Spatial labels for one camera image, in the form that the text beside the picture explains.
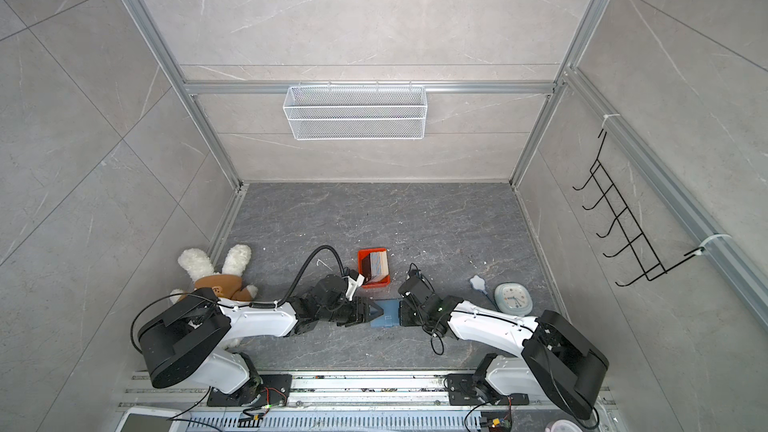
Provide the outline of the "blue leather card holder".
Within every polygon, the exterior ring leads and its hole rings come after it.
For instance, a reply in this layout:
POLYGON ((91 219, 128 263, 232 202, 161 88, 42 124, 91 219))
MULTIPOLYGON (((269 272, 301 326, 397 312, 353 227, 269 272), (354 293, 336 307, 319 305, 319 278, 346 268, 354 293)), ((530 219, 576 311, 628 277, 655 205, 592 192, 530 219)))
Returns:
POLYGON ((383 308, 384 311, 384 327, 383 328, 392 328, 392 327, 398 327, 400 325, 400 318, 399 318, 399 309, 400 309, 400 300, 399 299, 382 299, 382 300, 376 300, 376 302, 383 308))

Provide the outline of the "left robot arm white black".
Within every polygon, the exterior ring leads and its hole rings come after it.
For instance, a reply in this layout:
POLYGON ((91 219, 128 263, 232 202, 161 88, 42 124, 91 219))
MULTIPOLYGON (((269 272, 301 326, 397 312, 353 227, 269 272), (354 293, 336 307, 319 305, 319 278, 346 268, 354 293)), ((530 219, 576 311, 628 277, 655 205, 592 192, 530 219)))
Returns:
POLYGON ((355 295, 361 284, 359 275, 328 275, 301 296, 265 303, 219 298, 210 287, 181 294, 136 334, 151 384, 164 389, 189 380, 233 394, 258 374, 250 358, 225 349, 229 342, 298 335, 320 321, 340 327, 371 322, 384 311, 355 295))

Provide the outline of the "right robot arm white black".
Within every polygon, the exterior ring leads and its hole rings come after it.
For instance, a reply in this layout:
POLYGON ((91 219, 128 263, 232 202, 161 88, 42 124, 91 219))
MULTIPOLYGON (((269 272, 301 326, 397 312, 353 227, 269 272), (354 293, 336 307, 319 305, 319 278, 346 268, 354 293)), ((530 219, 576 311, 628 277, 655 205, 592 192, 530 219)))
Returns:
POLYGON ((586 425, 599 422, 596 402, 609 360, 565 317, 511 316, 456 296, 440 296, 420 273, 399 287, 401 323, 430 337, 494 348, 472 374, 470 393, 482 403, 546 398, 586 425))

